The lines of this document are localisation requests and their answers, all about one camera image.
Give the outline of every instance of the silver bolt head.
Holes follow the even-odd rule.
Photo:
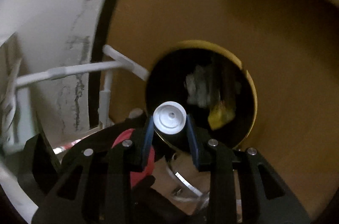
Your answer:
[[[131,140],[124,140],[122,142],[123,147],[130,147],[132,144],[133,144],[133,142]]]
[[[253,147],[250,147],[249,149],[247,149],[247,153],[249,155],[256,155],[257,154],[257,150]]]
[[[92,148],[88,148],[84,150],[84,155],[85,156],[91,156],[93,154],[93,149]]]
[[[209,139],[208,144],[212,147],[216,147],[219,143],[216,139]]]

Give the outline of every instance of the white can cap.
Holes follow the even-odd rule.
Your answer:
[[[167,101],[155,109],[153,120],[158,131],[174,135],[183,130],[186,123],[186,111],[177,102]]]

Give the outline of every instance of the wooden board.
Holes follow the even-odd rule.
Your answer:
[[[233,52],[258,94],[243,147],[256,147],[315,218],[339,186],[338,1],[119,0],[107,43],[149,70],[181,40]],[[110,117],[121,121],[144,108],[144,89],[116,72]]]

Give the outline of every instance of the yellow rim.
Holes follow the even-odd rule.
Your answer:
[[[179,50],[179,49],[192,49],[192,48],[197,48],[197,49],[205,49],[205,50],[210,50],[213,52],[216,52],[220,55],[223,55],[225,57],[227,57],[229,60],[231,60],[235,65],[237,65],[239,67],[239,69],[243,72],[243,74],[245,75],[246,79],[248,80],[251,89],[252,89],[252,94],[253,94],[253,99],[254,99],[254,115],[253,115],[253,120],[252,120],[252,124],[251,127],[249,129],[249,131],[247,132],[247,134],[245,135],[245,137],[240,141],[240,143],[238,143],[234,148],[239,147],[244,141],[245,139],[249,136],[255,119],[257,117],[257,111],[258,111],[258,99],[257,99],[257,91],[255,89],[254,86],[254,82],[252,77],[250,76],[250,73],[248,72],[248,70],[244,70],[243,69],[243,65],[242,62],[239,58],[237,58],[233,53],[231,53],[229,50],[205,41],[205,40],[185,40],[185,41],[181,41],[179,42],[172,50]],[[157,133],[159,135],[159,137],[167,144],[169,145],[171,148],[173,148],[174,150],[179,150],[178,148],[174,147],[172,144],[170,144],[168,141],[166,141],[159,133]]]

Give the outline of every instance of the white tube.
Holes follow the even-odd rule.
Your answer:
[[[108,126],[108,112],[110,110],[110,99],[111,99],[110,90],[100,91],[98,113],[99,121],[102,123],[102,128],[106,128]]]
[[[102,48],[102,51],[105,55],[123,63],[124,65],[126,66],[129,65],[130,67],[126,69],[130,70],[133,74],[140,77],[143,81],[147,80],[149,72],[147,71],[147,69],[145,69],[138,63],[124,56],[122,53],[119,53],[117,50],[113,49],[109,45],[104,45],[104,47]]]
[[[107,70],[105,73],[104,90],[110,91],[113,80],[113,70]]]
[[[29,74],[25,76],[18,77],[16,79],[16,87],[24,87],[29,84],[43,81],[43,80],[53,80],[64,78],[70,75],[76,75],[81,73],[90,73],[102,70],[109,70],[115,68],[127,68],[123,63],[118,61],[105,61],[98,63],[89,63],[75,66],[66,66],[66,67],[57,67],[48,69],[47,71]]]

